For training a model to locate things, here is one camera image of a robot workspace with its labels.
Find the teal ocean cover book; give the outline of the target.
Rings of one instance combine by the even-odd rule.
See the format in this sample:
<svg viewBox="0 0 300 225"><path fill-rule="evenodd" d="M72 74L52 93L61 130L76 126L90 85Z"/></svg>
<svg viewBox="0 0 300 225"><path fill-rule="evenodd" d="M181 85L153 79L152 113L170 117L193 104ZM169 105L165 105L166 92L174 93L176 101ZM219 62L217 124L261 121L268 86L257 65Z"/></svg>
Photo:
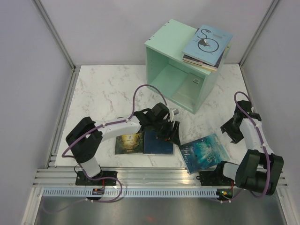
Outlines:
<svg viewBox="0 0 300 225"><path fill-rule="evenodd" d="M229 160L229 156L216 134L183 144L179 149L189 174Z"/></svg>

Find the pale green book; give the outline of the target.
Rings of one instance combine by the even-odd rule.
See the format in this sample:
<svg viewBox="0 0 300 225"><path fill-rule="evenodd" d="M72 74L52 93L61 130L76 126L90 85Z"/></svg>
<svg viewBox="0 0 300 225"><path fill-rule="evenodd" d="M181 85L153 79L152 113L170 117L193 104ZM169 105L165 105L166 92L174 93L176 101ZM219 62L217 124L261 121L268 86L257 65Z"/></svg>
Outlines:
<svg viewBox="0 0 300 225"><path fill-rule="evenodd" d="M174 92L172 98L186 107L193 108L200 94L204 80L189 73L182 85Z"/></svg>

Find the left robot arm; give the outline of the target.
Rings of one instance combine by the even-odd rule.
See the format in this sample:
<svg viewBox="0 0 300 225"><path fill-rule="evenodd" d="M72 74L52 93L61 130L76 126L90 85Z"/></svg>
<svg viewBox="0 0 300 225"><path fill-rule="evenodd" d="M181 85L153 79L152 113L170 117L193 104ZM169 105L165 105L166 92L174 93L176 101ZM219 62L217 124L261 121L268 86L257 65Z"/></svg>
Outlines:
<svg viewBox="0 0 300 225"><path fill-rule="evenodd" d="M95 154L101 142L121 135L154 131L157 137L180 146L179 121L173 121L174 113L163 103L153 108L133 112L129 118L110 120L97 124L91 117L83 118L67 135L66 142L71 157L82 168L86 180L92 185L102 181L102 173Z"/></svg>

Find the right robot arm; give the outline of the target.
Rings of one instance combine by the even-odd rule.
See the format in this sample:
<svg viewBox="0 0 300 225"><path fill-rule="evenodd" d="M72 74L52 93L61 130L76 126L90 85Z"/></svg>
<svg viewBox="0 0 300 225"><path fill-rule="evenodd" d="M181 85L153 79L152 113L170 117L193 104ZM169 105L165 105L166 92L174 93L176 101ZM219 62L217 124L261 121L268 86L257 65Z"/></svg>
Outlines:
<svg viewBox="0 0 300 225"><path fill-rule="evenodd" d="M220 129L228 134L234 144L244 140L247 152L239 165L226 161L217 165L214 179L218 184L232 180L239 188L261 195L274 194L284 160L275 155L267 144L261 121L260 115L252 111L249 101L236 102L233 117Z"/></svg>

